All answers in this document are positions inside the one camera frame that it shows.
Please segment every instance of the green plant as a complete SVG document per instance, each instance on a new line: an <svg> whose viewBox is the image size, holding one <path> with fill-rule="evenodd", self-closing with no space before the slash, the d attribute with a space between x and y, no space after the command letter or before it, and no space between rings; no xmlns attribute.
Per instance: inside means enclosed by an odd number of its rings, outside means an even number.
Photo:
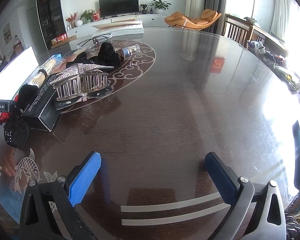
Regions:
<svg viewBox="0 0 300 240"><path fill-rule="evenodd" d="M91 20L91 16L92 16L93 10L85 10L82 15L80 16L80 20L82 20L83 18L86 19L86 21L90 21Z"/></svg>
<svg viewBox="0 0 300 240"><path fill-rule="evenodd" d="M152 0L154 1L153 3L150 4L150 6L154 6L155 9L164 9L167 10L169 9L169 5L171 5L171 3L167 2L167 1L156 1L156 0Z"/></svg>
<svg viewBox="0 0 300 240"><path fill-rule="evenodd" d="M145 9L147 8L148 5L145 4L145 3L142 3L142 4L140 4L140 6L142 7L143 10L145 10Z"/></svg>

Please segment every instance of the black box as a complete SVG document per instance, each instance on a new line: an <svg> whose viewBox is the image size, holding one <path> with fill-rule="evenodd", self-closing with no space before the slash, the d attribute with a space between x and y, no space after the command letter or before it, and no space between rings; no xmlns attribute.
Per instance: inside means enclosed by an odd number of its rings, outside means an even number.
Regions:
<svg viewBox="0 0 300 240"><path fill-rule="evenodd" d="M38 89L36 95L22 114L22 118L32 128L52 131L61 110L56 110L54 99L58 97L57 90L53 89L50 82L56 78L57 74L50 75Z"/></svg>

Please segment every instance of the white vase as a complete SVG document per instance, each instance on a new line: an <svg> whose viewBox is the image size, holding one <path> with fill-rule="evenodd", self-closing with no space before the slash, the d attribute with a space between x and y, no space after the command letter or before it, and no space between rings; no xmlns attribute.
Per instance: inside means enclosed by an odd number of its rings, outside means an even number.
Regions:
<svg viewBox="0 0 300 240"><path fill-rule="evenodd" d="M157 14L166 14L166 11L165 9L156 9Z"/></svg>
<svg viewBox="0 0 300 240"><path fill-rule="evenodd" d="M75 22L75 25L76 25L77 27L81 26L82 24L83 24L82 20L77 20L77 21Z"/></svg>

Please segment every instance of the potted plant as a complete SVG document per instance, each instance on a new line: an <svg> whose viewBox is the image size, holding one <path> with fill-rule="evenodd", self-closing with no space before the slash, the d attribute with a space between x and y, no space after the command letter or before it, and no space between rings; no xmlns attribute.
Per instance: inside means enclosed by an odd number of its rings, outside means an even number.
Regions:
<svg viewBox="0 0 300 240"><path fill-rule="evenodd" d="M75 19L77 18L78 12L74 13L73 15L70 14L70 16L68 18L66 18L66 21L69 23L69 27L70 29L74 28L74 22Z"/></svg>
<svg viewBox="0 0 300 240"><path fill-rule="evenodd" d="M91 22L91 17L92 17L92 13L93 13L93 10L90 9L90 10L85 10L82 15L80 16L80 20L82 20L83 18L86 19L86 23L89 23Z"/></svg>
<svg viewBox="0 0 300 240"><path fill-rule="evenodd" d="M146 10L146 8L147 8L147 4L145 4L145 3L142 3L142 4L140 4L140 6L142 7L142 14L147 14L147 10Z"/></svg>
<svg viewBox="0 0 300 240"><path fill-rule="evenodd" d="M157 11L157 14L164 14L165 10L169 9L169 5L171 5L171 3L167 2L167 1L156 1L156 0L152 0L153 2L150 4L150 6L154 6L154 8Z"/></svg>

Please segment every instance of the chair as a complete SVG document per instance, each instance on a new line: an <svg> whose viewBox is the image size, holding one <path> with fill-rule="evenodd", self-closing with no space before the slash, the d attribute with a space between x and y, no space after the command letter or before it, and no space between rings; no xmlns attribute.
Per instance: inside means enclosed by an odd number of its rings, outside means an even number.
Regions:
<svg viewBox="0 0 300 240"><path fill-rule="evenodd" d="M164 21L171 27L201 31L212 25L220 16L221 13L205 9L201 16L196 19L191 19L180 12L175 12L171 16L166 17Z"/></svg>

